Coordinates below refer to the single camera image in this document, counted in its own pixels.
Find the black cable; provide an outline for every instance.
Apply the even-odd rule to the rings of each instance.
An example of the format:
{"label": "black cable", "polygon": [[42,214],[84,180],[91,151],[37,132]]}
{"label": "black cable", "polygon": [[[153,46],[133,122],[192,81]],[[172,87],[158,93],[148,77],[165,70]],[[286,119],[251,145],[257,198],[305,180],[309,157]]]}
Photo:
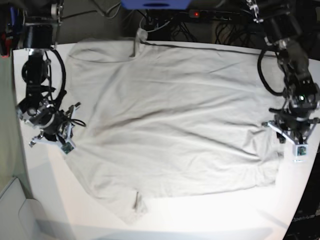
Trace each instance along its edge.
{"label": "black cable", "polygon": [[138,10],[138,9],[136,9],[136,11],[145,18],[145,20],[146,20],[147,23],[149,23],[149,19],[147,18],[147,16],[146,16],[142,11],[140,11],[140,10]]}
{"label": "black cable", "polygon": [[241,47],[244,47],[245,44],[246,44],[246,37],[244,37],[244,40],[242,39],[242,36],[245,35],[245,34],[248,34],[246,32],[243,32],[241,35],[238,36],[238,39],[241,41]]}
{"label": "black cable", "polygon": [[53,49],[52,47],[50,48],[50,51],[56,56],[56,58],[58,59],[60,66],[61,66],[61,73],[62,73],[62,82],[61,82],[61,88],[59,91],[58,96],[56,97],[55,101],[55,105],[56,105],[56,109],[58,110],[60,108],[60,105],[62,103],[62,100],[64,98],[64,96],[66,95],[66,91],[65,91],[65,87],[66,87],[66,67],[64,64],[64,61],[62,60],[59,52],[55,49]]}
{"label": "black cable", "polygon": [[224,45],[227,44],[227,40],[230,39],[230,37],[235,33],[236,30],[237,30],[236,25],[233,25],[231,31],[229,32],[229,34],[226,36],[225,40],[223,41]]}
{"label": "black cable", "polygon": [[214,30],[214,33],[215,33],[215,42],[214,44],[221,44],[220,40],[219,40],[219,36],[220,36],[220,33],[223,31],[223,29],[226,29],[227,25],[225,25],[224,27],[222,27],[222,31],[219,31],[219,28],[221,26],[223,26],[224,23],[223,22],[220,22],[216,27],[215,27],[215,30]]}
{"label": "black cable", "polygon": [[224,34],[221,33],[221,37],[219,36],[219,38],[221,38],[221,44],[225,44],[225,40],[228,37],[228,35],[230,34],[230,29],[227,31],[224,31],[224,32],[225,32]]}
{"label": "black cable", "polygon": [[249,40],[250,40],[250,34],[246,33],[246,36],[244,37],[241,47],[247,48],[249,46]]}
{"label": "black cable", "polygon": [[249,48],[249,43],[251,43],[251,45],[252,45],[252,47],[253,48],[257,48],[257,46],[256,46],[256,44],[251,40],[251,36],[258,36],[259,37],[259,35],[257,35],[257,34],[255,34],[255,33],[252,33],[252,32],[250,32],[249,33],[249,38],[248,38],[248,42],[247,42],[247,47]]}
{"label": "black cable", "polygon": [[72,14],[72,15],[69,15],[69,16],[64,16],[64,17],[62,17],[62,20],[70,19],[70,18],[73,18],[73,17],[85,15],[85,14],[91,14],[91,13],[97,13],[97,10],[84,11],[84,12],[79,12],[79,13]]}
{"label": "black cable", "polygon": [[246,9],[243,9],[243,8],[240,8],[240,11],[244,12],[244,13],[247,13],[250,17],[253,16],[252,12],[250,12],[249,10],[246,10]]}
{"label": "black cable", "polygon": [[48,53],[45,51],[44,52],[45,57],[49,62],[49,76],[48,76],[48,81],[49,81],[49,96],[51,98],[51,102],[53,105],[55,105],[54,98],[52,97],[52,69],[51,69],[51,60],[49,59]]}
{"label": "black cable", "polygon": [[182,33],[184,34],[184,36],[185,36],[187,39],[189,39],[189,38],[188,38],[188,36],[189,36],[190,39],[191,39],[191,41],[192,41],[192,42],[195,42],[194,36],[192,36],[192,34],[191,34],[190,32],[188,32],[188,31],[184,28],[184,26],[182,26],[181,23],[179,23],[179,27],[180,27]]}
{"label": "black cable", "polygon": [[107,13],[99,6],[99,4],[95,0],[89,0],[94,7],[96,8],[96,11],[101,15],[101,16],[106,16]]}
{"label": "black cable", "polygon": [[87,126],[87,124],[84,121],[81,121],[79,119],[70,119],[70,121],[73,124],[79,125],[79,126],[84,127],[84,128]]}
{"label": "black cable", "polygon": [[260,77],[261,82],[262,82],[262,84],[264,85],[265,89],[267,89],[267,91],[268,91],[269,93],[271,93],[271,94],[274,95],[274,96],[281,97],[281,96],[284,95],[284,91],[282,91],[282,92],[276,92],[276,91],[274,91],[274,90],[269,86],[269,84],[267,83],[267,81],[266,81],[266,79],[265,79],[265,77],[264,77],[264,74],[263,74],[263,72],[262,72],[261,63],[262,63],[262,59],[264,58],[267,49],[268,49],[268,46],[265,47],[264,49],[262,49],[262,50],[261,50],[261,53],[260,53],[260,55],[259,55],[259,58],[258,58],[257,70],[258,70],[258,73],[259,73],[259,77]]}
{"label": "black cable", "polygon": [[191,39],[193,39],[194,42],[198,42],[198,39],[190,32],[189,28],[187,27],[185,22],[182,22],[183,26],[185,27],[186,31],[188,32]]}
{"label": "black cable", "polygon": [[242,36],[243,34],[245,34],[246,32],[244,30],[238,30],[236,31],[233,36],[230,36],[229,41],[228,41],[228,45],[231,45],[234,41],[236,41],[240,36]]}

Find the gray fabric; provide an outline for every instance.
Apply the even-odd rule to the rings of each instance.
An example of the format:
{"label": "gray fabric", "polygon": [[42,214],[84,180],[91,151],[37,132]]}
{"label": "gray fabric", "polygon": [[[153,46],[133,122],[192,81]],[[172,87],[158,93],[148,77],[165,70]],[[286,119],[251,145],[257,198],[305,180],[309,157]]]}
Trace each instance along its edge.
{"label": "gray fabric", "polygon": [[[75,128],[77,149],[66,161],[94,199],[132,223],[148,211],[144,198],[275,183],[282,147],[261,123],[283,99],[262,85],[257,55],[133,46],[81,42],[66,63],[64,104],[81,102],[75,118],[88,125]],[[281,90],[277,61],[266,57],[263,66]]]}

